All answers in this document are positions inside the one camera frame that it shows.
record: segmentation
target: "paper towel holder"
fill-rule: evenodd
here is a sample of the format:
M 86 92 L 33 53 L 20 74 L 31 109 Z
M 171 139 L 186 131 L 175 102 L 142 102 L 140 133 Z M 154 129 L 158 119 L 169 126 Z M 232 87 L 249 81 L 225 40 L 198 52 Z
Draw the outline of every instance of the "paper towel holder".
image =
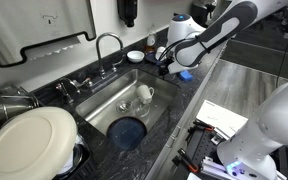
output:
M 96 38 L 90 0 L 0 0 L 0 67 L 25 63 L 28 50 L 79 35 Z

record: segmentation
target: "small white cup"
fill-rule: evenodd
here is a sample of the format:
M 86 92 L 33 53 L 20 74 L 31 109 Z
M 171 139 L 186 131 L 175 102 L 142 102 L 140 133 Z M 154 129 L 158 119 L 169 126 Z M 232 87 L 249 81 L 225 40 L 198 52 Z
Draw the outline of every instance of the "small white cup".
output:
M 150 102 L 152 102 L 154 88 L 149 88 L 147 85 L 141 85 L 136 89 L 136 94 L 138 95 L 143 104 L 149 104 Z
M 160 56 L 162 55 L 162 53 L 165 51 L 165 47 L 161 46 L 157 49 L 156 54 L 155 54 L 155 58 L 156 60 L 158 60 L 160 58 Z

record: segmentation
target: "dark granite countertop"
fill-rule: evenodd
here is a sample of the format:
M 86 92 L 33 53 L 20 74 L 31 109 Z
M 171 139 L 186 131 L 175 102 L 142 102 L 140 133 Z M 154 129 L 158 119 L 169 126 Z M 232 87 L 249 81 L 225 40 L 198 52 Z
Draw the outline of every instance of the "dark granite countertop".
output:
M 167 41 L 166 33 L 167 30 L 163 30 L 158 33 L 158 46 L 165 46 Z M 144 44 L 145 40 L 143 39 L 130 45 L 129 47 L 126 47 L 125 52 L 130 50 L 143 50 Z M 118 57 L 121 56 L 117 52 L 104 58 L 103 62 L 105 69 L 110 69 L 112 62 L 117 61 Z M 61 93 L 55 89 L 55 84 L 58 81 L 54 81 L 34 91 L 34 94 L 43 104 L 47 106 L 64 108 L 72 114 L 77 122 L 79 134 L 84 137 L 87 145 L 93 152 L 94 163 L 98 169 L 98 179 L 145 179 L 167 139 L 205 78 L 213 61 L 215 60 L 215 57 L 212 56 L 212 58 L 209 58 L 210 60 L 203 61 L 203 63 L 197 69 L 189 71 L 194 77 L 191 82 L 183 82 L 177 77 L 177 75 L 166 75 L 164 77 L 164 80 L 177 84 L 181 88 L 180 92 L 174 98 L 173 103 L 171 103 L 171 105 L 165 110 L 150 132 L 148 132 L 141 144 L 132 151 L 123 151 L 110 142 L 106 136 L 80 117 L 75 112 L 75 108 L 87 98 L 91 97 L 94 93 L 105 87 L 105 85 L 132 69 L 140 69 L 152 75 L 158 76 L 158 67 L 156 65 L 145 61 L 138 64 L 125 61 L 123 65 L 118 67 L 118 71 L 113 78 L 108 78 L 108 80 L 103 81 L 101 86 L 94 88 L 93 90 L 84 90 L 81 94 L 73 94 L 72 97 L 75 101 L 72 104 L 63 103 Z M 93 78 L 93 81 L 96 82 L 99 78 L 97 62 L 83 67 L 67 75 L 66 77 L 76 79 L 78 81 L 82 81 L 86 77 L 91 77 Z

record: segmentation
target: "soap dispenser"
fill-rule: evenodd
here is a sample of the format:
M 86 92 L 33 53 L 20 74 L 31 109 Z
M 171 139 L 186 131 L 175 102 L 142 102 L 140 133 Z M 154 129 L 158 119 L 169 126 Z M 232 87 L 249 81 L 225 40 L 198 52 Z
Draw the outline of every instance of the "soap dispenser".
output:
M 137 0 L 117 0 L 117 8 L 120 19 L 127 27 L 134 26 L 137 17 Z

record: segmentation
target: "sink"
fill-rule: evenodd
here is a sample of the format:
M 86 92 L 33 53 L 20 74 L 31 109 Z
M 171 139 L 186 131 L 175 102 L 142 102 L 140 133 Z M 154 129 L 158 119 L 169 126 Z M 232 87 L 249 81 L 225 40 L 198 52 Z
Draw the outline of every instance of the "sink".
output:
M 154 96 L 149 104 L 149 113 L 144 117 L 135 118 L 145 125 L 148 133 L 176 97 L 180 88 L 138 69 L 127 72 L 85 100 L 76 107 L 76 112 L 101 133 L 107 135 L 107 130 L 114 121 L 132 116 L 132 114 L 117 112 L 117 104 L 136 99 L 136 89 L 143 84 L 154 88 Z

